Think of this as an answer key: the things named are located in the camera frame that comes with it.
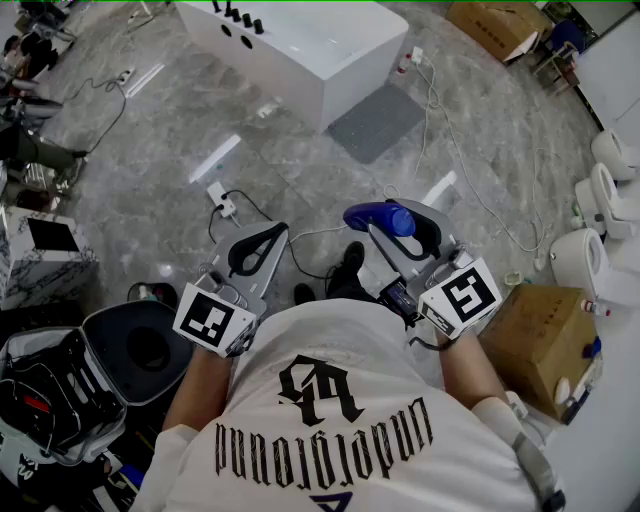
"cardboard box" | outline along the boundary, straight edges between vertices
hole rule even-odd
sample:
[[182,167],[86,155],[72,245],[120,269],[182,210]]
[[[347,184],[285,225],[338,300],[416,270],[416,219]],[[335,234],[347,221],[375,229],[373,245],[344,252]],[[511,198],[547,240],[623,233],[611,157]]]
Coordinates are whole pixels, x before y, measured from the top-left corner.
[[535,49],[553,28],[530,2],[454,2],[447,19],[502,62]]
[[521,284],[479,336],[507,388],[557,420],[567,408],[554,402],[556,384],[566,377],[573,391],[591,362],[582,351],[596,329],[584,298],[578,288]]

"marble floor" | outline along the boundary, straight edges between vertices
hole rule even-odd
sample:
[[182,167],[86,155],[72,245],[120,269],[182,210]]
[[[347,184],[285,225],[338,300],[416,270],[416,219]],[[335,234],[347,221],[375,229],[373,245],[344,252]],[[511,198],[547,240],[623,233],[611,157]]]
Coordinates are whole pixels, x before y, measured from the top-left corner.
[[[525,247],[536,243],[534,151],[549,150],[538,152],[536,182],[546,228],[541,256],[546,260],[553,240],[570,230],[573,186],[594,164],[589,144],[598,131],[595,123],[573,92],[555,97],[545,91],[531,75],[531,60],[510,67],[497,62],[445,20],[446,4],[388,7],[410,24],[402,53],[420,46],[435,65],[435,88],[449,113],[469,179]],[[84,304],[88,311],[124,301],[136,281],[168,281],[181,290],[195,278],[198,265],[214,249],[207,234],[213,204],[206,188],[216,180],[227,189],[244,190],[272,218],[285,221],[293,237],[339,225],[346,207],[382,200],[385,184],[397,184],[400,191],[406,187],[406,197],[421,200],[441,179],[453,176],[455,181],[434,206],[486,259],[504,295],[509,291],[503,284],[508,271],[520,271],[537,283],[553,282],[549,265],[537,272],[536,253],[520,250],[480,205],[441,110],[428,113],[424,157],[410,182],[424,123],[375,162],[361,165],[329,135],[310,131],[284,107],[259,117],[256,111],[272,98],[193,45],[174,6],[153,5],[160,13],[157,18],[131,34],[127,20],[139,4],[99,11],[106,8],[90,5],[92,24],[84,24],[75,47],[48,74],[44,95],[62,100],[88,77],[102,81],[131,66],[141,76],[158,63],[165,67],[127,101],[122,119],[90,156],[64,206],[84,226],[101,262]],[[422,66],[430,76],[433,70]],[[392,72],[389,79],[426,104],[428,88],[414,69],[405,75]],[[121,101],[117,91],[86,87],[65,103],[44,134],[68,147],[86,148],[114,119]],[[194,169],[234,133],[242,141],[220,165],[190,183]],[[260,220],[248,202],[234,199],[241,223]],[[214,237],[233,229],[230,221],[216,216]],[[324,275],[353,239],[367,248],[363,284],[378,291],[395,274],[364,234],[342,230],[307,236],[294,249],[303,268]],[[298,282],[308,282],[323,295],[322,281],[298,272],[287,251],[267,292],[271,313],[292,305]]]

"open case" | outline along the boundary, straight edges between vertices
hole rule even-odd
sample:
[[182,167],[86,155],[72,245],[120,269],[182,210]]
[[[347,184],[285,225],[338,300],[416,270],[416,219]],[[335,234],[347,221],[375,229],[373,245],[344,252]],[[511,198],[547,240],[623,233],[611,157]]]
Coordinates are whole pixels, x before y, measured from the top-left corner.
[[78,328],[9,338],[0,351],[5,476],[20,455],[69,466],[95,460],[124,432],[127,407],[151,402],[184,374],[193,345],[173,331],[174,317],[160,302],[137,301]]

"gray floor mat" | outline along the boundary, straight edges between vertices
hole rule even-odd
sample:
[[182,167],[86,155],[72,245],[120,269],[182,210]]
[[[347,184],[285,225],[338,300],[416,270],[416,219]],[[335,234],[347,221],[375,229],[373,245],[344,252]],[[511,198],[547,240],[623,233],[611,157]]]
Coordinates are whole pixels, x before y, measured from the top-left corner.
[[395,85],[385,84],[327,129],[358,162],[370,164],[424,118],[424,110]]

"white toilet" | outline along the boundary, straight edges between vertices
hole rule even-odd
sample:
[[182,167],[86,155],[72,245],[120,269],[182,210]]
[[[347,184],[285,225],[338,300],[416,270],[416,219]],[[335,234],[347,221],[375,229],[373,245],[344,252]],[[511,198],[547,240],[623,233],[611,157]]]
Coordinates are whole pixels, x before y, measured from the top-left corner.
[[576,184],[578,206],[587,227],[612,238],[629,238],[640,222],[640,180],[616,187],[609,169],[597,163],[591,176]]
[[603,163],[614,180],[632,180],[640,169],[640,148],[627,146],[611,129],[600,132],[591,142],[596,162]]
[[582,288],[594,302],[640,307],[640,276],[611,265],[595,230],[580,229],[558,238],[550,256],[558,285]]

